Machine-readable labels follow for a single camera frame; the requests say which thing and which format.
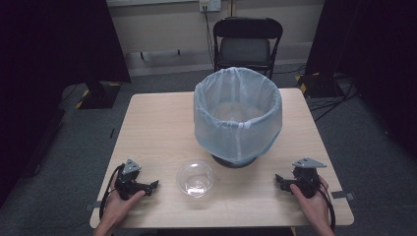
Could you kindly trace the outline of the white wall outlet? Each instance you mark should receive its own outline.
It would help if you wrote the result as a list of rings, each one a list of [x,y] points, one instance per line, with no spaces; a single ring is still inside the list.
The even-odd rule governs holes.
[[[219,12],[221,0],[199,0],[199,10],[201,13]]]

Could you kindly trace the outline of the person's left hand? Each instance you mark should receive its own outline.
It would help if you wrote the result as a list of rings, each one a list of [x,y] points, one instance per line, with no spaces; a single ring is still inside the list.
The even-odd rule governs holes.
[[[125,219],[128,212],[136,205],[136,203],[144,195],[144,191],[139,191],[129,200],[124,201],[120,198],[119,193],[115,190],[114,185],[111,185],[112,192],[107,199],[103,216],[97,227],[106,227],[114,229]]]

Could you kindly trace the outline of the black floor box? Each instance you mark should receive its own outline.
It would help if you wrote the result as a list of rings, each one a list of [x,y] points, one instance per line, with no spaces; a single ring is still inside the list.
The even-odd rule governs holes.
[[[299,89],[306,97],[341,97],[344,92],[334,78],[320,74],[301,75],[297,79]]]

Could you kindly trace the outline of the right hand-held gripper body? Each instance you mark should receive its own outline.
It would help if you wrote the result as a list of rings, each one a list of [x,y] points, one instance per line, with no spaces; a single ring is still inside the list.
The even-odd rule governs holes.
[[[292,165],[294,166],[293,185],[298,187],[305,198],[312,198],[322,185],[317,169],[325,168],[327,165],[310,157],[294,161]]]

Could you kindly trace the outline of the black stand base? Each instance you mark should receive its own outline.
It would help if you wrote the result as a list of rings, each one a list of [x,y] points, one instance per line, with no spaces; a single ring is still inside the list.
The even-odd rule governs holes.
[[[77,109],[106,109],[112,108],[118,92],[119,83],[88,82],[88,89],[77,103]]]

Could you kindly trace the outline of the bin with blue liner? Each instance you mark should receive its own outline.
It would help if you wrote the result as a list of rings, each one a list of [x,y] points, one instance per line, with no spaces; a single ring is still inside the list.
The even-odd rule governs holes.
[[[275,83],[247,68],[221,69],[194,92],[195,137],[211,155],[242,165],[265,154],[282,129]]]

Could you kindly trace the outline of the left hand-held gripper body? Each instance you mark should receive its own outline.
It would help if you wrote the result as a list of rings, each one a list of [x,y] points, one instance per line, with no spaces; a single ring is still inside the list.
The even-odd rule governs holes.
[[[138,163],[128,158],[118,171],[115,189],[122,200],[127,201],[139,191],[149,189],[148,185],[136,182],[141,169],[142,167]]]

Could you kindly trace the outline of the black folding chair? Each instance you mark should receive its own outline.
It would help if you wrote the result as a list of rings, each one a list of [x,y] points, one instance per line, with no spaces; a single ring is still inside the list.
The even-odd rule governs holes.
[[[282,25],[271,18],[228,17],[213,26],[216,71],[244,67],[272,78]]]

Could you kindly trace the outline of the person's right hand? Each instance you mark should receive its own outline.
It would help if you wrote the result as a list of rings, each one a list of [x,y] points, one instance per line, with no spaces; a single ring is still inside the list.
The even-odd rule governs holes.
[[[328,203],[320,192],[317,192],[312,198],[307,199],[296,185],[291,184],[291,191],[315,231],[319,227],[329,227],[331,229],[328,216]]]

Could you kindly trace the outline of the dark curtain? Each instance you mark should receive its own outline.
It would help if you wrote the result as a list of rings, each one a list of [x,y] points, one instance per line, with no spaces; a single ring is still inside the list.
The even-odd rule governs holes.
[[[417,0],[325,0],[306,72],[339,72],[417,157]]]
[[[129,80],[106,0],[0,0],[0,207],[36,172],[66,87]]]

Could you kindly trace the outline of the clear plastic bowl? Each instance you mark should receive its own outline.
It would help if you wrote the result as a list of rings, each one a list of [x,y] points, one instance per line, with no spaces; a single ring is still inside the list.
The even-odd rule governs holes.
[[[192,198],[201,198],[214,184],[212,168],[202,160],[189,160],[177,171],[176,186],[178,190]]]

